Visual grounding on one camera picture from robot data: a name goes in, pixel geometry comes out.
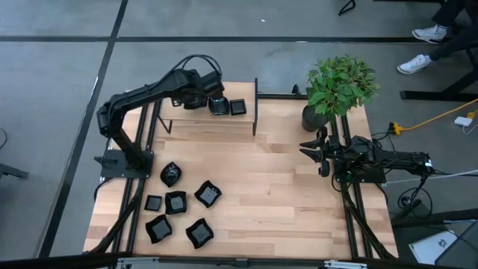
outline black square bowl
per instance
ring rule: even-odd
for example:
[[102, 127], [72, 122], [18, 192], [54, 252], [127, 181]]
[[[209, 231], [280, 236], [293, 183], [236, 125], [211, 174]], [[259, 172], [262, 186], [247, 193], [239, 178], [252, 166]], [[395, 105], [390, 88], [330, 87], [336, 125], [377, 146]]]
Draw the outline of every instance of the black square bowl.
[[194, 193], [194, 196], [207, 208], [210, 208], [221, 194], [223, 194], [221, 190], [208, 180], [202, 183], [199, 190]]
[[214, 238], [214, 233], [204, 218], [196, 221], [192, 226], [186, 228], [186, 235], [193, 243], [195, 249], [199, 249], [209, 240]]
[[163, 197], [156, 195], [148, 195], [148, 197], [146, 198], [146, 204], [144, 205], [144, 210], [159, 211], [162, 200]]
[[164, 196], [166, 214], [178, 214], [187, 211], [186, 193], [184, 191], [173, 191]]
[[236, 100], [231, 100], [231, 115], [241, 115], [241, 114], [246, 114], [246, 102], [244, 99], [236, 99]]
[[165, 214], [159, 215], [154, 220], [146, 223], [146, 231], [151, 239], [151, 244], [158, 243], [173, 233]]

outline small black tray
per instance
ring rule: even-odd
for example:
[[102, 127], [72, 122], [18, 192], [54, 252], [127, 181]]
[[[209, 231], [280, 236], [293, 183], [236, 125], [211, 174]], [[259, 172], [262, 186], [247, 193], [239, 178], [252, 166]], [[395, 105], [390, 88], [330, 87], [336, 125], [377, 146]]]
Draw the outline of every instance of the small black tray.
[[162, 201], [163, 197], [156, 195], [148, 195], [148, 197], [146, 198], [146, 204], [144, 205], [144, 210], [159, 211], [159, 209], [161, 208]]
[[244, 99], [236, 99], [236, 100], [231, 100], [230, 102], [231, 105], [231, 115], [242, 115], [246, 114], [246, 102]]
[[173, 191], [164, 196], [166, 214], [178, 214], [187, 211], [186, 193], [184, 191]]

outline gray concrete floor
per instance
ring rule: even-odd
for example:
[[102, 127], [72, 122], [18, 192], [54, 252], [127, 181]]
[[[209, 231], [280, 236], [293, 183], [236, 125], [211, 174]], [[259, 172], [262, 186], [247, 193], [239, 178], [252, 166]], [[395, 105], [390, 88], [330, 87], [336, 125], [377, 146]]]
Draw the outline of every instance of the gray concrete floor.
[[[120, 2], [0, 0], [0, 35], [109, 36]], [[367, 0], [338, 17], [345, 2], [130, 0], [119, 35], [408, 37], [413, 28], [431, 25], [429, 18], [438, 8], [437, 4]], [[0, 260], [34, 254], [105, 47], [106, 43], [0, 43], [0, 127], [10, 136], [0, 151], [0, 162], [31, 174], [28, 180], [7, 176], [0, 181]], [[466, 55], [456, 53], [415, 75], [395, 70], [396, 65], [431, 49], [425, 43], [117, 43], [98, 105], [112, 94], [157, 81], [193, 53], [216, 58], [226, 81], [257, 77], [260, 91], [283, 93], [290, 92], [293, 84], [303, 89], [305, 75], [318, 58], [347, 53], [377, 71], [382, 92], [366, 111], [370, 131], [383, 132], [391, 121], [412, 126], [462, 104], [399, 98], [401, 90], [442, 90], [471, 68]], [[206, 70], [199, 62], [192, 64], [200, 72]], [[476, 92], [476, 85], [469, 90]], [[392, 139], [397, 150], [429, 152], [440, 170], [476, 169], [478, 132], [466, 136], [453, 120], [477, 108], [474, 105]], [[93, 118], [52, 255], [82, 251], [100, 172], [93, 156], [102, 154], [104, 144]], [[384, 146], [390, 148], [387, 141]], [[392, 172], [388, 181], [413, 177]], [[389, 210], [398, 212], [398, 195], [416, 184], [389, 184]], [[478, 181], [472, 178], [430, 180], [425, 188], [432, 194], [435, 212], [478, 203], [474, 191]]]

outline jeans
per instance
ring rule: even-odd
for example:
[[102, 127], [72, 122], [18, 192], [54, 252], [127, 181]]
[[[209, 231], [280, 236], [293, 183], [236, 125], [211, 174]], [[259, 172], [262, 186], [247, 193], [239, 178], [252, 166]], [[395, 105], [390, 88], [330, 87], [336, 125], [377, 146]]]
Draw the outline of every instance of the jeans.
[[448, 0], [433, 16], [432, 20], [438, 25], [448, 27], [453, 24], [455, 18], [463, 9], [466, 9], [472, 19], [472, 26], [462, 29], [452, 40], [430, 52], [429, 56], [432, 61], [463, 49], [466, 45], [478, 39], [478, 2], [475, 0]]

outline potted plant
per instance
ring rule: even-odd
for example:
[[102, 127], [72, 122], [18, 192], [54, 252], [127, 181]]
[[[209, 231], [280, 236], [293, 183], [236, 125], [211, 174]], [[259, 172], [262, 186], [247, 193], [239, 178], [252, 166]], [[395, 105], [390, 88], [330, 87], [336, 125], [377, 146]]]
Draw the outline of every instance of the potted plant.
[[368, 103], [380, 89], [375, 70], [364, 61], [345, 57], [318, 60], [308, 72], [308, 104], [302, 111], [302, 127], [317, 131], [335, 117], [344, 116], [351, 107]]

